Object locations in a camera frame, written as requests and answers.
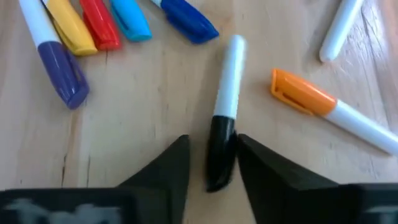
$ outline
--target black device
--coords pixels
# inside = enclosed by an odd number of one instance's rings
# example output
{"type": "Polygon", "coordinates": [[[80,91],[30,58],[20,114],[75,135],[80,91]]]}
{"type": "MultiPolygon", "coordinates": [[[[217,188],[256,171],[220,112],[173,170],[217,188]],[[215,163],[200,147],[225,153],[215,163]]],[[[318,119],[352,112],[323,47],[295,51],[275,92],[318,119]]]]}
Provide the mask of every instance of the black device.
{"type": "MultiPolygon", "coordinates": [[[[258,224],[398,223],[397,184],[339,185],[244,134],[235,148],[258,224]]],[[[189,161],[184,135],[115,188],[6,190],[0,223],[182,223],[189,161]]]]}

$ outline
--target yellow marker cap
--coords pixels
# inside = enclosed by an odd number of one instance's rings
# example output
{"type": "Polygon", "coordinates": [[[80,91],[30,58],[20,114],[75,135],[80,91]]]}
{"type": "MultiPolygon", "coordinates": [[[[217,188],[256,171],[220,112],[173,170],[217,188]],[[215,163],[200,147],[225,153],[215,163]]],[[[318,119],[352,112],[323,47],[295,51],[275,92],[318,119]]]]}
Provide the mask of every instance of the yellow marker cap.
{"type": "Polygon", "coordinates": [[[69,0],[47,0],[54,26],[64,44],[75,55],[97,53],[93,38],[69,0]]]}

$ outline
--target marker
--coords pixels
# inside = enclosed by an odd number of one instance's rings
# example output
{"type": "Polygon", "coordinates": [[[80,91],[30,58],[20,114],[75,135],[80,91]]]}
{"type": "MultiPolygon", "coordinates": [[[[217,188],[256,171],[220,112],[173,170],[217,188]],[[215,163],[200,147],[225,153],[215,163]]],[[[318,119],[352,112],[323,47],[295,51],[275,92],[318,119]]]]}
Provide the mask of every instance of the marker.
{"type": "Polygon", "coordinates": [[[94,40],[69,0],[42,0],[63,43],[75,55],[97,53],[94,40]]]}
{"type": "Polygon", "coordinates": [[[319,115],[359,138],[398,156],[398,137],[343,101],[289,72],[274,69],[271,93],[309,115],[319,115]]]}
{"type": "Polygon", "coordinates": [[[355,18],[364,0],[342,0],[336,16],[322,43],[319,58],[322,62],[331,62],[339,54],[349,30],[355,22],[355,18]]]}
{"type": "Polygon", "coordinates": [[[89,88],[76,59],[61,44],[40,1],[19,0],[19,4],[52,85],[68,108],[79,107],[89,88]]]}
{"type": "Polygon", "coordinates": [[[211,22],[185,0],[152,0],[164,10],[167,20],[194,44],[202,44],[217,37],[211,22]]]}
{"type": "Polygon", "coordinates": [[[118,29],[102,0],[80,0],[83,22],[93,36],[98,50],[115,50],[121,47],[118,29]]]}
{"type": "Polygon", "coordinates": [[[144,13],[134,0],[110,0],[110,2],[112,15],[128,40],[138,42],[152,38],[144,13]]]}
{"type": "Polygon", "coordinates": [[[206,168],[207,192],[216,192],[228,185],[234,167],[238,139],[234,124],[245,58],[245,39],[233,35],[224,59],[211,120],[206,168]]]}

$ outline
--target wooden table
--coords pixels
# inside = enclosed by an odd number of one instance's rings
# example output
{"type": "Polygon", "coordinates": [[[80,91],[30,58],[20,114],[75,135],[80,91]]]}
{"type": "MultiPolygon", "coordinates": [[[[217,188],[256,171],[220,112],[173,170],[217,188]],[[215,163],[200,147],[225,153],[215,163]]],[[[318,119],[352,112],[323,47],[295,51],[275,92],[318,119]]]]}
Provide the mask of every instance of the wooden table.
{"type": "Polygon", "coordinates": [[[190,2],[219,39],[192,45],[159,8],[140,0],[153,39],[124,39],[122,50],[81,58],[91,93],[69,111],[49,82],[18,2],[1,1],[0,188],[112,187],[189,134],[186,223],[254,223],[238,169],[225,190],[204,191],[205,144],[231,34],[248,41],[239,133],[337,182],[398,181],[395,157],[269,93],[271,69],[290,70],[398,134],[397,1],[366,0],[340,56],[323,65],[318,51],[339,1],[190,2]]]}

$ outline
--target black marker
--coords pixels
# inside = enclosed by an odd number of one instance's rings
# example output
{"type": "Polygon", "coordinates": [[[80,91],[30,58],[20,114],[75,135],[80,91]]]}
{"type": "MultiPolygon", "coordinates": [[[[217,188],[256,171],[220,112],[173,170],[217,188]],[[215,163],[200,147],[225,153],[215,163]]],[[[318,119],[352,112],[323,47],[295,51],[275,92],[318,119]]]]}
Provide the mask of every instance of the black marker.
{"type": "Polygon", "coordinates": [[[244,70],[246,41],[232,36],[225,55],[217,101],[211,120],[206,168],[207,192],[216,192],[228,185],[235,163],[239,86],[244,70]]]}

